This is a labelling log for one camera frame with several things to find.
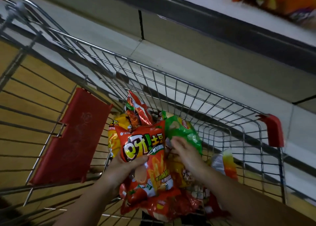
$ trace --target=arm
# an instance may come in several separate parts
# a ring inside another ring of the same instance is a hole
[[[207,166],[185,139],[173,137],[171,143],[195,179],[210,189],[220,204],[242,225],[316,225],[316,222],[296,210]]]
[[[69,207],[54,226],[97,225],[106,205],[118,195],[121,183],[133,169],[147,160],[148,156],[145,155],[125,163],[120,156],[115,157],[102,177]]]

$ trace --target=left hand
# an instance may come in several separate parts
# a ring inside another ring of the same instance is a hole
[[[148,161],[148,155],[136,158],[130,162],[124,162],[120,155],[114,157],[109,166],[105,169],[104,174],[99,179],[109,186],[114,194],[119,191],[120,185],[129,175],[129,173],[138,166]]]

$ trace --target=hand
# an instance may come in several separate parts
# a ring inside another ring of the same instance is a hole
[[[117,155],[105,169],[100,180],[110,187],[113,190],[113,194],[116,196],[120,185],[127,178],[129,173],[147,161],[148,155],[143,155],[142,157],[136,158],[130,162],[124,162],[121,156]]]
[[[190,171],[196,180],[203,183],[203,175],[205,170],[209,170],[196,150],[184,138],[173,136],[171,145],[176,149],[184,166]]]

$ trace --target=metal wire basket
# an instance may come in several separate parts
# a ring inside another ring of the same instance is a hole
[[[7,2],[0,36],[3,55],[0,78],[0,225],[44,225],[54,222],[93,184],[110,161],[107,148],[108,118],[85,183],[32,185],[29,181],[52,136],[60,136],[60,123],[77,87],[82,87],[121,112],[132,90],[148,107],[165,110],[192,123],[203,140],[203,159],[231,148],[239,182],[285,203],[282,148],[269,146],[264,113],[154,69],[110,50],[67,34],[38,5],[29,0]],[[22,26],[23,37],[14,34]],[[35,48],[50,46],[72,69],[49,61]],[[141,210],[120,215],[120,198],[102,214],[99,225],[165,224]],[[203,218],[203,212],[172,224],[231,225],[233,221]]]

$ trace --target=right hand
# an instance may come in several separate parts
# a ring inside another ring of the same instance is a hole
[[[209,170],[209,167],[203,162],[196,148],[184,138],[177,136],[172,137],[171,145],[176,149],[186,169],[190,171],[196,180],[203,182],[204,171]]]

